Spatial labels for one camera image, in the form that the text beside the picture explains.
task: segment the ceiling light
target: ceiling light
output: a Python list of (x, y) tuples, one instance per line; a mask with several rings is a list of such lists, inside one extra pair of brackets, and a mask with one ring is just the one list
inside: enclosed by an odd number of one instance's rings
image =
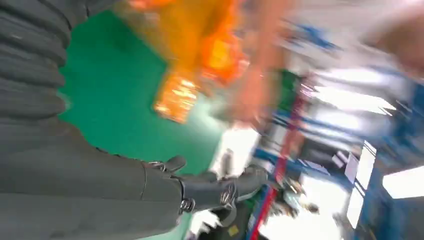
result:
[(383, 177), (383, 187), (393, 199), (424, 197), (424, 166)]
[(328, 71), (318, 71), (317, 75), (351, 83), (367, 85), (380, 85), (385, 81), (385, 76), (369, 68), (334, 68)]
[(387, 115), (385, 109), (396, 108), (381, 97), (371, 96), (329, 86), (315, 86), (314, 97), (345, 111), (367, 111)]

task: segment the person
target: person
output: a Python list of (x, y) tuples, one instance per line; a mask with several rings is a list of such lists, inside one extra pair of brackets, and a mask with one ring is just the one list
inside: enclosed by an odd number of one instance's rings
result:
[(264, 79), (269, 68), (288, 67), (291, 54), (275, 46), (277, 38), (289, 38), (292, 20), (312, 23), (329, 31), (339, 40), (348, 33), (350, 45), (373, 48), (378, 61), (390, 55), (409, 78), (423, 83), (424, 72), (424, 3), (422, 0), (379, 0), (342, 2), (326, 0), (261, 0), (259, 1), (256, 49), (241, 91), (234, 101), (236, 118), (254, 124), (266, 116), (273, 104), (271, 82)]

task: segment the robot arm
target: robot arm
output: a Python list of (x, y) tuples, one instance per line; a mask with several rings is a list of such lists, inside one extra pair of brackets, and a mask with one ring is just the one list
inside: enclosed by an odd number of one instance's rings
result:
[[(0, 239), (133, 240), (170, 231), (183, 211), (224, 206), (230, 189), (229, 201), (240, 195), (235, 181), (110, 155), (58, 119), (71, 31), (114, 2), (0, 0)], [(249, 176), (251, 192), (266, 178)]]

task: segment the floor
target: floor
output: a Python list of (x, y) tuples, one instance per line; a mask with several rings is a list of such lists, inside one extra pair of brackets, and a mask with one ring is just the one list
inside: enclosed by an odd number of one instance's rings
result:
[[(77, 27), (67, 53), (61, 92), (68, 109), (61, 117), (78, 126), (91, 144), (145, 161), (182, 155), (187, 159), (182, 173), (210, 166), (225, 126), (210, 117), (208, 99), (199, 97), (186, 124), (158, 117), (152, 103), (166, 63), (113, 13)], [(182, 239), (189, 220), (186, 215), (174, 231), (148, 239)]]

